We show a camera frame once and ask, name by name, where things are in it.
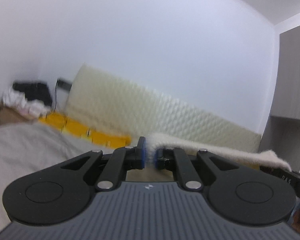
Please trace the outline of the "black wall socket charger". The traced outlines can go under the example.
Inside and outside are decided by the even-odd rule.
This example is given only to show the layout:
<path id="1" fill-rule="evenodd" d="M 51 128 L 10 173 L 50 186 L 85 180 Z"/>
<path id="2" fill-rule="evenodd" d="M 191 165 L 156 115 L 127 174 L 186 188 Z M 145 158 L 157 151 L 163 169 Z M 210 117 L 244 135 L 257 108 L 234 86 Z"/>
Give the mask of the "black wall socket charger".
<path id="1" fill-rule="evenodd" d="M 56 82 L 56 87 L 69 92 L 71 90 L 72 83 L 65 79 L 58 79 Z"/>

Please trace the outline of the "cream quilted headboard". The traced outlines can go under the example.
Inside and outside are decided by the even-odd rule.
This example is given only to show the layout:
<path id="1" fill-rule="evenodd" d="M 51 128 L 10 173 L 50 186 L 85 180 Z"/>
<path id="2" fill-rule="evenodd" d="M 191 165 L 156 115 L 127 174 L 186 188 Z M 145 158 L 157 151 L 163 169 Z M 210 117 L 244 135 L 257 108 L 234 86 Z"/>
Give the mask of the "cream quilted headboard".
<path id="1" fill-rule="evenodd" d="M 83 65 L 70 89 L 66 115 L 104 133 L 133 138 L 163 133 L 245 152 L 261 135 L 170 95 Z"/>

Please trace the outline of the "black bag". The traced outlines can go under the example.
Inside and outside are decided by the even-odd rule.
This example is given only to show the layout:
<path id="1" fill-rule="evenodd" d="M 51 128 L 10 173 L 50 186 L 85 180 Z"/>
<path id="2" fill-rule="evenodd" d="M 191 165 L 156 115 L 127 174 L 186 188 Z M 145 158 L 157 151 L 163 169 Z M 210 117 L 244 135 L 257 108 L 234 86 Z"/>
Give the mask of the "black bag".
<path id="1" fill-rule="evenodd" d="M 14 82 L 12 88 L 25 94 L 28 101 L 42 101 L 45 106 L 52 106 L 52 98 L 44 82 Z"/>

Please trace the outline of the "yellow mattress edge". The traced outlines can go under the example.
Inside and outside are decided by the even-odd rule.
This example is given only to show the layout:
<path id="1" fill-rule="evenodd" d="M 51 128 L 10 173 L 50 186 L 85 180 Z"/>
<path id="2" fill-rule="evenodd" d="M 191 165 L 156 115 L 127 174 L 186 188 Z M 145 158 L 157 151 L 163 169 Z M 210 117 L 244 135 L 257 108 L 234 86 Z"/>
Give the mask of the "yellow mattress edge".
<path id="1" fill-rule="evenodd" d="M 100 132 L 58 112 L 52 112 L 48 115 L 41 116 L 38 121 L 44 125 L 57 129 L 63 134 L 86 140 L 95 145 L 106 146 L 107 148 L 116 149 L 129 146 L 131 143 L 130 136 L 120 136 Z"/>

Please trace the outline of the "grey bed sheet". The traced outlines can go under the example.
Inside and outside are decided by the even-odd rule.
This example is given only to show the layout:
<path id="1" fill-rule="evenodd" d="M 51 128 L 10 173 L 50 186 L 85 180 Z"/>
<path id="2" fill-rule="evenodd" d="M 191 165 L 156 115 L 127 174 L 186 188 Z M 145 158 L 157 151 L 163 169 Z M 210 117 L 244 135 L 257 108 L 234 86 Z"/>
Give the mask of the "grey bed sheet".
<path id="1" fill-rule="evenodd" d="M 39 123 L 0 126 L 0 231 L 10 222 L 2 194 L 11 182 L 90 150 L 112 152 Z"/>

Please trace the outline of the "brown cardboard box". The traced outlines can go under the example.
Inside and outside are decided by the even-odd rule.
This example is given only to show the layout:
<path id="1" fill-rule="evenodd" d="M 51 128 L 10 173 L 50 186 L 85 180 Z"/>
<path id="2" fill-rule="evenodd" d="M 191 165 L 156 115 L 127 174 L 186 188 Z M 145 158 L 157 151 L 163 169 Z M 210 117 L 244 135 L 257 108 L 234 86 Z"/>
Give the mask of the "brown cardboard box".
<path id="1" fill-rule="evenodd" d="M 28 114 L 22 115 L 15 108 L 0 103 L 0 126 L 22 122 L 34 122 L 37 118 Z"/>

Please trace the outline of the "grey wardrobe cabinet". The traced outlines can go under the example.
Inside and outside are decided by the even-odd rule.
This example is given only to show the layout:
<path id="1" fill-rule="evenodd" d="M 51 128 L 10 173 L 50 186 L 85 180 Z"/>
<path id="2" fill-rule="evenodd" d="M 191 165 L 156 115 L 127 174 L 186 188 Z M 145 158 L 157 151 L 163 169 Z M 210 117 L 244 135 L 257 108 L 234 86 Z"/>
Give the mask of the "grey wardrobe cabinet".
<path id="1" fill-rule="evenodd" d="M 274 96 L 259 150 L 273 150 L 300 172 L 300 26 L 280 34 Z"/>

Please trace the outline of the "white fluffy fleece garment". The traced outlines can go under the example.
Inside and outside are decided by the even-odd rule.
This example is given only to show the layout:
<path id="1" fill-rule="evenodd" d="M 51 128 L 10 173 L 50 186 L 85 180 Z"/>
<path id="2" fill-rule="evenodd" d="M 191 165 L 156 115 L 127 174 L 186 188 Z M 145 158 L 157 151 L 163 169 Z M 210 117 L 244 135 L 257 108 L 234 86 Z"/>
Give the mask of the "white fluffy fleece garment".
<path id="1" fill-rule="evenodd" d="M 264 151 L 261 153 L 250 153 L 240 150 L 235 150 L 228 147 L 219 147 L 209 144 L 202 144 L 199 142 L 179 139 L 170 135 L 162 133 L 153 133 L 146 138 L 146 163 L 152 165 L 156 150 L 160 148 L 181 148 L 189 155 L 196 155 L 199 149 L 204 148 L 209 152 L 220 157 L 232 160 L 239 164 L 248 167 L 269 167 L 281 168 L 283 170 L 291 171 L 292 168 L 283 159 L 279 158 L 272 150 Z"/>

